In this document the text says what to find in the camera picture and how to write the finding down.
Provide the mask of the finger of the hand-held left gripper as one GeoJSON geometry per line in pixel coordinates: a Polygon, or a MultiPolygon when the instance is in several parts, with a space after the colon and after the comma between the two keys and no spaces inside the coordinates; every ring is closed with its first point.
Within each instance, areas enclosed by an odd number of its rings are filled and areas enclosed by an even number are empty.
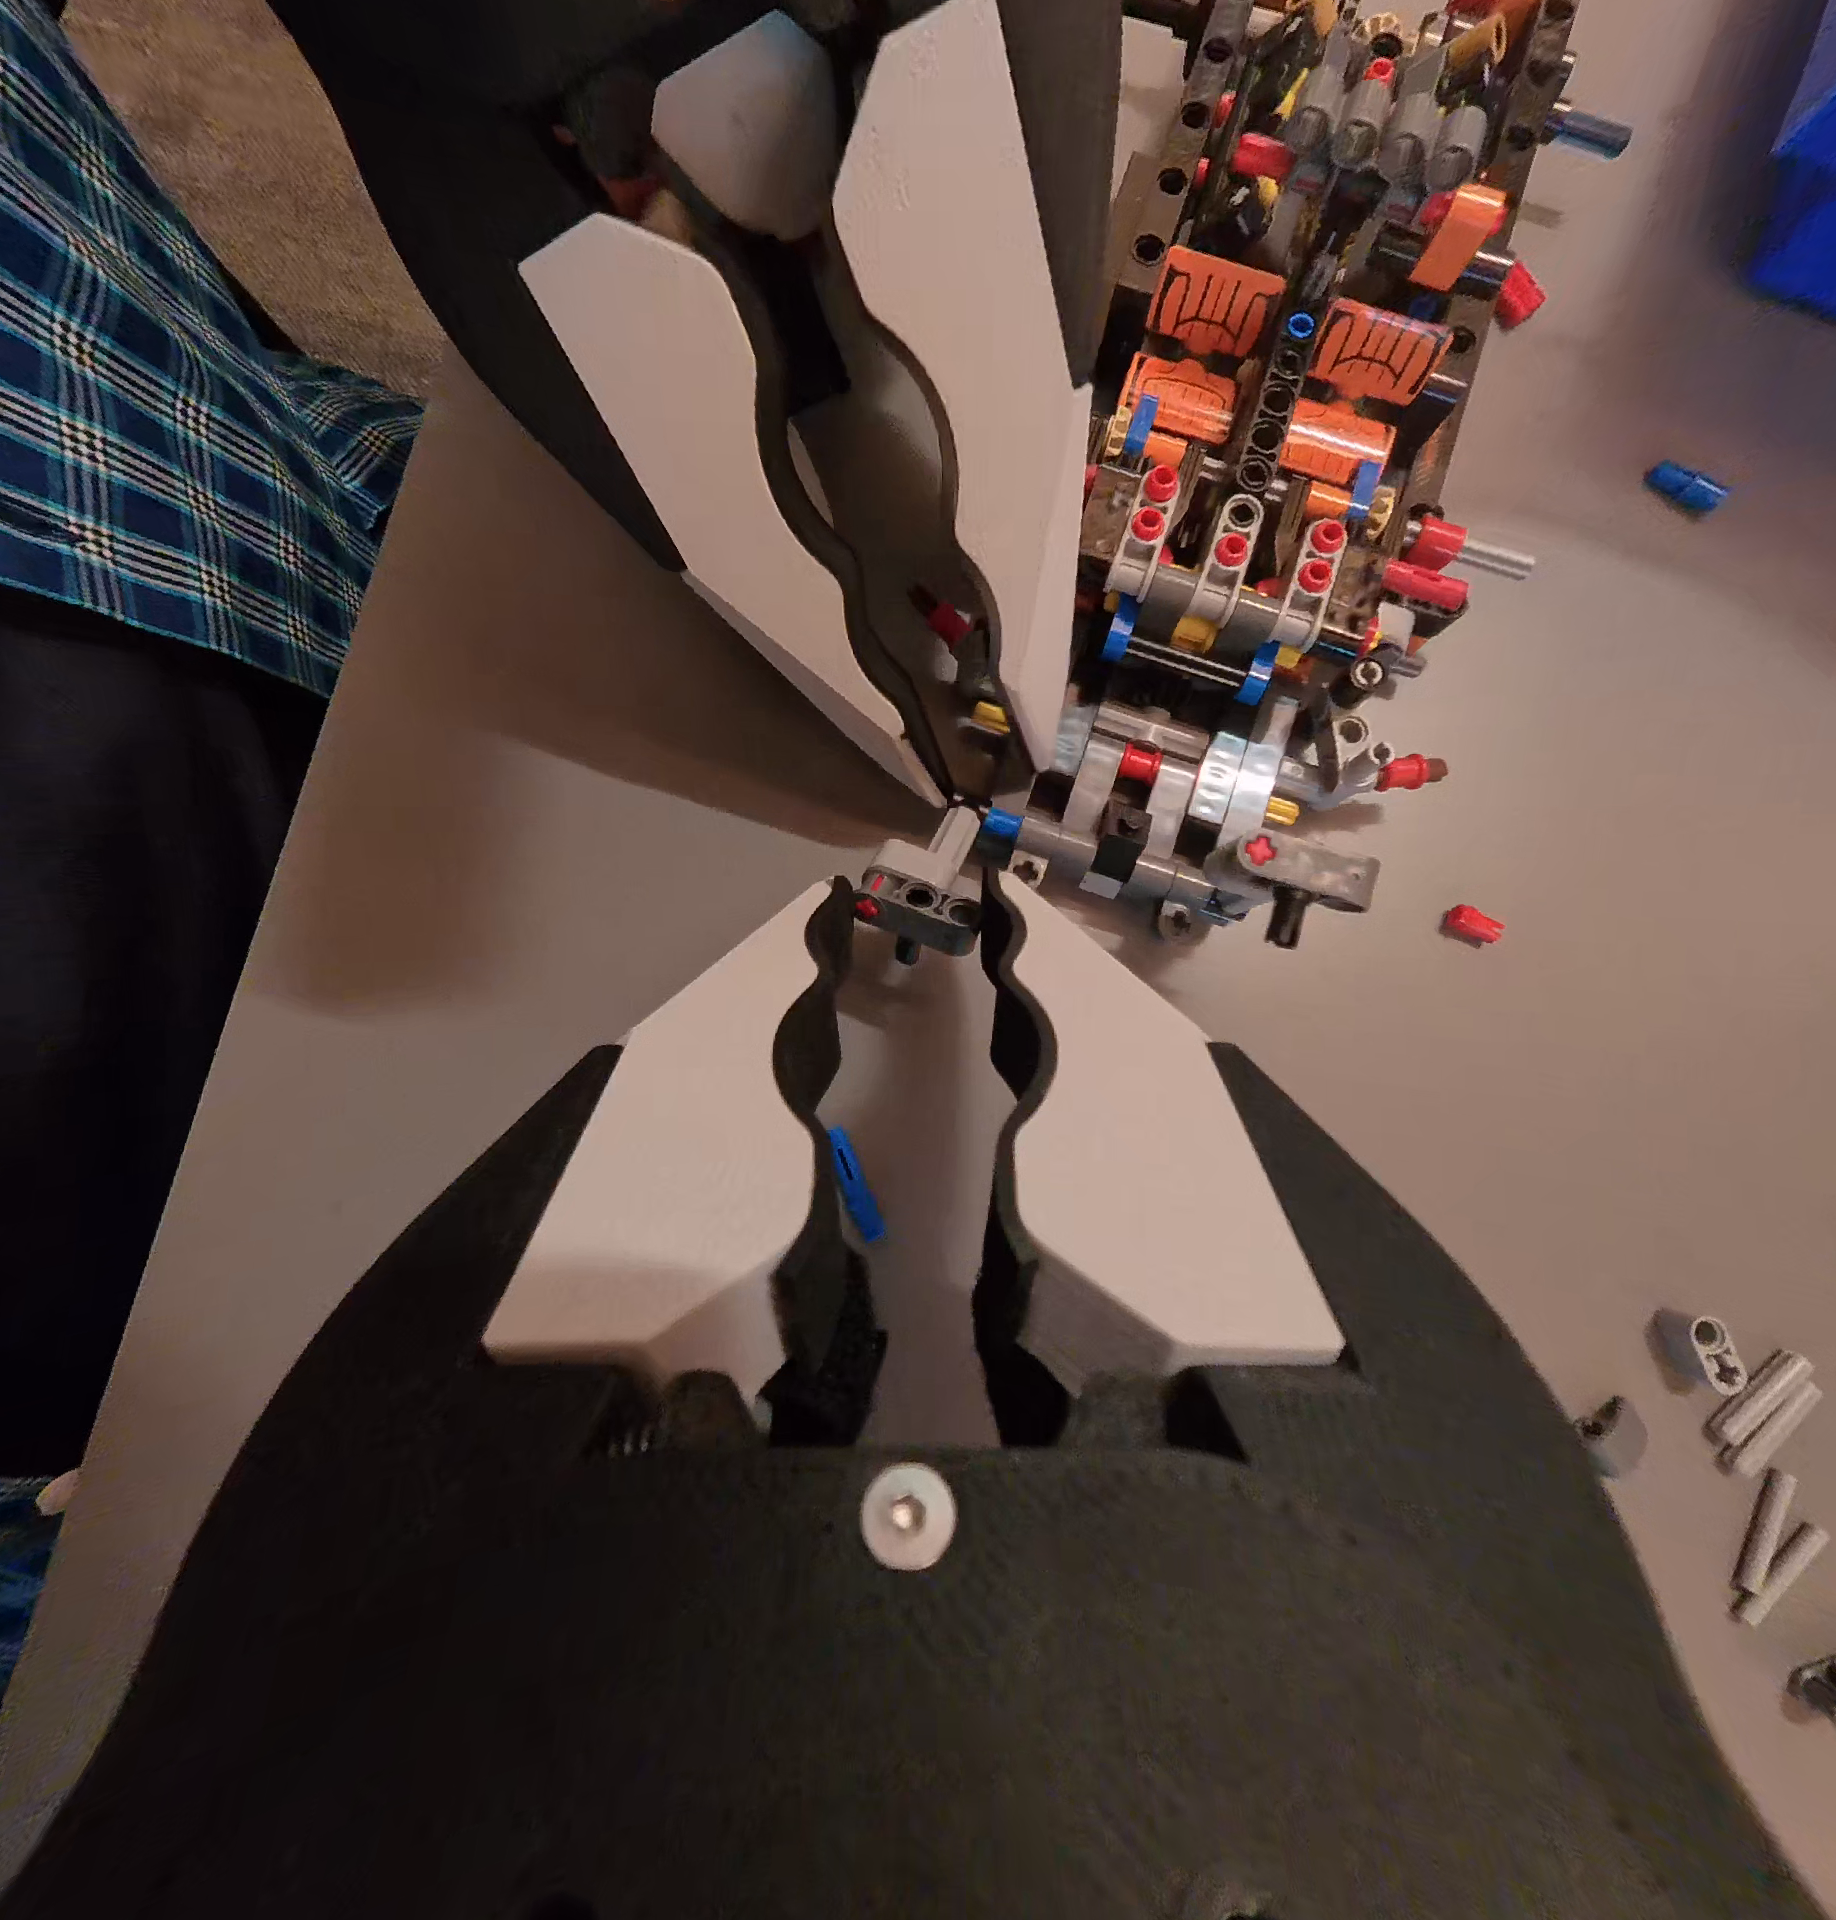
{"type": "Polygon", "coordinates": [[[1071,382],[996,4],[942,4],[879,39],[829,210],[864,310],[952,433],[955,541],[991,615],[1013,733],[1046,767],[1088,394],[1071,382]]]}
{"type": "Polygon", "coordinates": [[[710,251],[587,216],[519,274],[682,557],[683,581],[864,755],[919,796],[952,775],[859,557],[816,511],[764,310],[710,251]]]}

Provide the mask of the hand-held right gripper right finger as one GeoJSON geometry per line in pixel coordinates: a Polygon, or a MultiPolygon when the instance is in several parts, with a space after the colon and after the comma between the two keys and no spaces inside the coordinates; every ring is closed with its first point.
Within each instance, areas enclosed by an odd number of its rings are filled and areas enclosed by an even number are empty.
{"type": "Polygon", "coordinates": [[[979,960],[1011,1094],[978,1277],[1002,1446],[1054,1444],[1098,1383],[1339,1363],[1228,1048],[1004,872],[982,887],[979,960]]]}

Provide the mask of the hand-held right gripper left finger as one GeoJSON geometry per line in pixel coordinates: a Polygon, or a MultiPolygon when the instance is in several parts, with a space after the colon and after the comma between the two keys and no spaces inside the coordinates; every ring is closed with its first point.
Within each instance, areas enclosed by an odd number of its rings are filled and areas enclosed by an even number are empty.
{"type": "Polygon", "coordinates": [[[822,1098],[854,887],[789,898],[617,1048],[486,1324],[501,1363],[722,1375],[777,1444],[852,1444],[883,1332],[822,1098]]]}

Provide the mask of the multicoloured lego vehicle model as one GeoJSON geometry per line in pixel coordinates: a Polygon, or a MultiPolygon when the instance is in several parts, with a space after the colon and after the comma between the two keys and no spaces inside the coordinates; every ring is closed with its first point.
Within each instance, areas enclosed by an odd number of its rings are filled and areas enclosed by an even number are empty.
{"type": "Polygon", "coordinates": [[[1368,912],[1354,834],[1446,778],[1383,738],[1471,572],[1439,506],[1482,348],[1544,304],[1512,248],[1575,4],[1122,4],[1119,187],[1083,443],[1071,669],[1046,767],[1004,748],[996,636],[913,591],[989,775],[963,867],[1293,950],[1368,912]]]}

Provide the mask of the light grey lego beam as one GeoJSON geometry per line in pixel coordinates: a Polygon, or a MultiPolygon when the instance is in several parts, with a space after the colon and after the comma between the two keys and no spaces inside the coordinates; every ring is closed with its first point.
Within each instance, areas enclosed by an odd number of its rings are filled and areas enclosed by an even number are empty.
{"type": "Polygon", "coordinates": [[[963,959],[978,946],[979,885],[963,877],[978,834],[979,812],[952,806],[923,847],[887,840],[864,864],[854,924],[890,937],[899,965],[923,953],[963,959]]]}

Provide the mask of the light grey lego connector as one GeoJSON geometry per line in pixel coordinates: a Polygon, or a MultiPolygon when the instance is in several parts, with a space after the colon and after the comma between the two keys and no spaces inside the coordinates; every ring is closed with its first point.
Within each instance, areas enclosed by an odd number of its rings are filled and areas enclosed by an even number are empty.
{"type": "Polygon", "coordinates": [[[1664,1370],[1684,1384],[1735,1396],[1747,1383],[1747,1365],[1726,1321],[1712,1312],[1657,1307],[1651,1312],[1651,1343],[1664,1370]]]}

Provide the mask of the grey lego tube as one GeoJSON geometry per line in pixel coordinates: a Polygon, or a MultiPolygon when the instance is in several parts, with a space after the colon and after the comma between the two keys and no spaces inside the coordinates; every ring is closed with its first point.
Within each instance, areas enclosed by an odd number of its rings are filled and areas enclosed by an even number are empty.
{"type": "Polygon", "coordinates": [[[1747,1624],[1747,1626],[1763,1624],[1770,1613],[1779,1605],[1779,1600],[1788,1596],[1796,1584],[1810,1572],[1810,1564],[1825,1545],[1830,1545],[1830,1530],[1821,1528],[1817,1521],[1802,1521],[1788,1533],[1788,1539],[1782,1539],[1772,1550],[1762,1584],[1755,1584],[1755,1589],[1742,1592],[1734,1602],[1734,1622],[1747,1624]]]}
{"type": "Polygon", "coordinates": [[[1788,1511],[1796,1503],[1796,1476],[1770,1466],[1758,1486],[1758,1501],[1746,1521],[1740,1559],[1734,1567],[1734,1592],[1758,1596],[1770,1574],[1772,1555],[1782,1545],[1788,1511]]]}
{"type": "Polygon", "coordinates": [[[1770,1352],[1709,1418],[1713,1450],[1752,1441],[1814,1375],[1814,1363],[1793,1350],[1770,1352]]]}
{"type": "Polygon", "coordinates": [[[1821,1404],[1823,1392],[1814,1377],[1793,1388],[1742,1441],[1720,1454],[1724,1476],[1758,1476],[1770,1470],[1777,1454],[1821,1404]]]}

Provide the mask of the blue plaid shirt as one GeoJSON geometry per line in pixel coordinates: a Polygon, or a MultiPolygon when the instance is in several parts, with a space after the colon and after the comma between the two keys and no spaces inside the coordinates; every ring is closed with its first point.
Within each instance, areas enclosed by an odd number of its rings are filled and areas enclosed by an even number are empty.
{"type": "MultiPolygon", "coordinates": [[[[423,409],[287,343],[61,12],[0,4],[0,584],[329,702],[423,409]]],[[[74,1466],[0,1476],[0,1707],[74,1466]]]]}

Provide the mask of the dark trousers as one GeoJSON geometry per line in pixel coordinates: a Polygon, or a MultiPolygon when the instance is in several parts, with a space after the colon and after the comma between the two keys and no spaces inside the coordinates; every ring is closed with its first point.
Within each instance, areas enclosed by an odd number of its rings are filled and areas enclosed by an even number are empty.
{"type": "Polygon", "coordinates": [[[83,1460],[324,714],[0,584],[0,1476],[83,1460]]]}

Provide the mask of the blue plastic bin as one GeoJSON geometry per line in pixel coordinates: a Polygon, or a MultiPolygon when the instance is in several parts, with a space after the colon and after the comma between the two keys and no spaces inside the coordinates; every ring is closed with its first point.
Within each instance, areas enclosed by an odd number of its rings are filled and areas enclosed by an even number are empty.
{"type": "Polygon", "coordinates": [[[1836,4],[1817,20],[1767,179],[1746,287],[1836,322],[1836,4]]]}

